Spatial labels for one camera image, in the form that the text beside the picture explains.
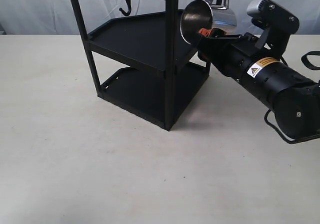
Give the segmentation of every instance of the white table surface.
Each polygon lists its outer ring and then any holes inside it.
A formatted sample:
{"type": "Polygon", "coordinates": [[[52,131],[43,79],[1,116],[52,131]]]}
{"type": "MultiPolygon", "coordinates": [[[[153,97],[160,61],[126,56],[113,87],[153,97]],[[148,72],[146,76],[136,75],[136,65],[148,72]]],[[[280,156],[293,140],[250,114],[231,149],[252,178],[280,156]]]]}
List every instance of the white table surface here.
{"type": "MultiPolygon", "coordinates": [[[[319,80],[310,50],[285,58],[319,80]]],[[[317,224],[320,140],[284,143],[265,111],[212,67],[167,132],[97,97],[79,36],[0,36],[0,223],[317,224]]]]}

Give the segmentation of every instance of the white backdrop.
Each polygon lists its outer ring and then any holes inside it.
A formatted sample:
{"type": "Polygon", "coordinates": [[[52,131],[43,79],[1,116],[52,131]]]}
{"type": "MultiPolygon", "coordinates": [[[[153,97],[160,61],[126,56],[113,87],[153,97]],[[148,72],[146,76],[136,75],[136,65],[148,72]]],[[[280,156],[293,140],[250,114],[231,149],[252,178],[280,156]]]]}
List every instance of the white backdrop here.
{"type": "MultiPolygon", "coordinates": [[[[192,0],[179,0],[184,8],[192,0]]],[[[251,25],[246,8],[251,0],[230,0],[238,17],[238,32],[259,32],[251,25]]],[[[301,22],[299,33],[320,33],[320,0],[274,0],[301,22]]],[[[110,18],[120,17],[125,0],[80,0],[85,23],[91,31],[110,18]]],[[[132,15],[165,9],[163,0],[132,0],[132,15]]],[[[0,0],[0,23],[8,34],[77,34],[70,0],[0,0]]]]}

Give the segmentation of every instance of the shelf leg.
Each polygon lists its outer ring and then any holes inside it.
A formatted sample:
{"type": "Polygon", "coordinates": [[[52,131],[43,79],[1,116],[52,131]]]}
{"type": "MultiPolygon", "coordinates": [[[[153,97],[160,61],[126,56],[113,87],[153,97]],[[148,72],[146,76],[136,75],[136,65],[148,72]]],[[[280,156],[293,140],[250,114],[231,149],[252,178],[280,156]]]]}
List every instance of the shelf leg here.
{"type": "Polygon", "coordinates": [[[98,96],[101,96],[101,84],[99,81],[99,76],[98,76],[98,72],[97,72],[97,68],[96,68],[96,64],[95,64],[95,60],[94,60],[94,56],[92,54],[91,48],[90,48],[90,44],[89,44],[89,38],[88,38],[88,34],[87,34],[87,30],[86,30],[86,26],[85,26],[85,21],[81,12],[81,7],[79,4],[79,0],[71,0],[71,4],[72,4],[72,8],[74,11],[74,15],[75,15],[75,19],[76,22],[78,24],[78,28],[79,28],[79,32],[81,35],[81,39],[83,42],[83,46],[84,46],[84,50],[85,50],[85,54],[86,54],[86,58],[88,60],[89,63],[89,67],[90,67],[90,71],[91,71],[91,75],[93,78],[93,82],[95,85],[95,89],[96,92],[98,94],[98,96]]]}
{"type": "Polygon", "coordinates": [[[178,17],[178,0],[165,0],[165,106],[164,128],[170,130],[174,124],[175,115],[175,36],[178,17]]]}

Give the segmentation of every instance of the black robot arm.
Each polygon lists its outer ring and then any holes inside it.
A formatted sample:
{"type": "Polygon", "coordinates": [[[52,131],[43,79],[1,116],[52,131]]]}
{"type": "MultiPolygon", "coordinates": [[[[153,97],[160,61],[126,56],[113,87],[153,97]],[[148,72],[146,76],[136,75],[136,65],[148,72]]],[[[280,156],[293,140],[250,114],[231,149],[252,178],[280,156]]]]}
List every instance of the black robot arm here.
{"type": "MultiPolygon", "coordinates": [[[[199,57],[210,61],[269,108],[265,121],[286,142],[320,138],[320,82],[291,69],[282,58],[290,35],[299,28],[299,19],[271,0],[252,2],[247,13],[253,24],[263,29],[260,37],[250,33],[225,35],[220,29],[210,30],[207,36],[199,33],[193,43],[199,57]],[[282,132],[268,121],[271,111],[282,132]]],[[[319,70],[306,55],[302,61],[306,67],[319,70]]]]}

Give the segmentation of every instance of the white curtain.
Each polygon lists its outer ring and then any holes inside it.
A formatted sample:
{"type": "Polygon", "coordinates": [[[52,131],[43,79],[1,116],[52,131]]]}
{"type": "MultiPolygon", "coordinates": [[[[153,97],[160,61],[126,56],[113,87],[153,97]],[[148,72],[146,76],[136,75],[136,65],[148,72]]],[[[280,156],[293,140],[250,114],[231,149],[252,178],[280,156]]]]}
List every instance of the white curtain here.
{"type": "MultiPolygon", "coordinates": [[[[79,0],[87,30],[115,17],[125,0],[79,0]]],[[[192,0],[179,0],[184,8],[192,0]]],[[[237,32],[259,32],[246,8],[251,0],[230,0],[238,19],[237,32]]],[[[274,0],[300,19],[299,33],[320,33],[320,0],[274,0]]],[[[163,11],[163,0],[132,0],[132,15],[163,11]]],[[[8,34],[78,34],[70,0],[0,0],[0,24],[8,34]]]]}

